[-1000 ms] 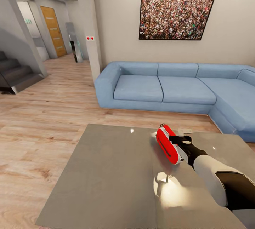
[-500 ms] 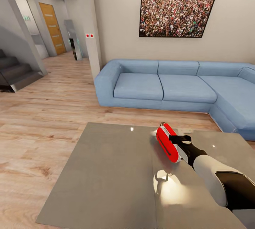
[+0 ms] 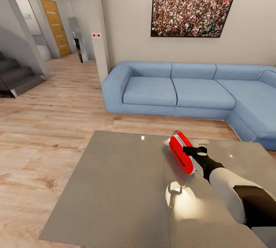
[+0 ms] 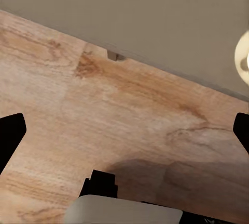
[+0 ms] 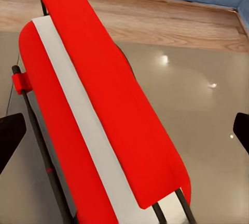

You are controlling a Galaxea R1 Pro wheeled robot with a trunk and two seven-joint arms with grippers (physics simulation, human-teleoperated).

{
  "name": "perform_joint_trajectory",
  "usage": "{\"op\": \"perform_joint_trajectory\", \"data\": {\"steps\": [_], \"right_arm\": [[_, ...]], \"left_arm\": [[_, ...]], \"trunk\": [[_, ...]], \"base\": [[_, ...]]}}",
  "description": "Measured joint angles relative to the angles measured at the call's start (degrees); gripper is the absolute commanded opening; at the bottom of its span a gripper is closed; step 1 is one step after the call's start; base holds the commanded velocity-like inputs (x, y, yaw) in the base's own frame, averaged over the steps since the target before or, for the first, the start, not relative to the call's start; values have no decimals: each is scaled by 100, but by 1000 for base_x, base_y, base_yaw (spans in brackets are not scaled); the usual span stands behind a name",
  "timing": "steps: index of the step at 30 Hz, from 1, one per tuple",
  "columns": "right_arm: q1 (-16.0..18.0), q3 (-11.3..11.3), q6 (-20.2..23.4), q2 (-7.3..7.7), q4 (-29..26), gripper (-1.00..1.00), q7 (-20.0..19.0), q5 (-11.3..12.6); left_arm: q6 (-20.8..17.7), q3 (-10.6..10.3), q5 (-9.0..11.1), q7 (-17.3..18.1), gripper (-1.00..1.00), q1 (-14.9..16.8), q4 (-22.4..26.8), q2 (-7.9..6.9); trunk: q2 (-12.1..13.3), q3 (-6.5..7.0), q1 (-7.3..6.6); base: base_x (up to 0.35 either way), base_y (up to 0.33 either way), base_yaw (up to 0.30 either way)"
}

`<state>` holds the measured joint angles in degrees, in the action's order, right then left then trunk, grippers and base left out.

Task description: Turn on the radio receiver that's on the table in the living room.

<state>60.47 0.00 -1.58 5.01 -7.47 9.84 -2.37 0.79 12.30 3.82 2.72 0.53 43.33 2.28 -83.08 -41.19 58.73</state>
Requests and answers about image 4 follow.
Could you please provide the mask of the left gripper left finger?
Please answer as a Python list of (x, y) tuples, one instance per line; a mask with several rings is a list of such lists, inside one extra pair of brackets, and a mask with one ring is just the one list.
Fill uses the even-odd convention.
[(0, 118), (0, 174), (26, 133), (22, 113)]

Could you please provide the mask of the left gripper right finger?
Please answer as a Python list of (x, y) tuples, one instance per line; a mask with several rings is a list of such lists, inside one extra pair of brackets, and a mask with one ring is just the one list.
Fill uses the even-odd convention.
[(249, 153), (249, 115), (237, 113), (236, 120), (233, 124), (233, 132)]

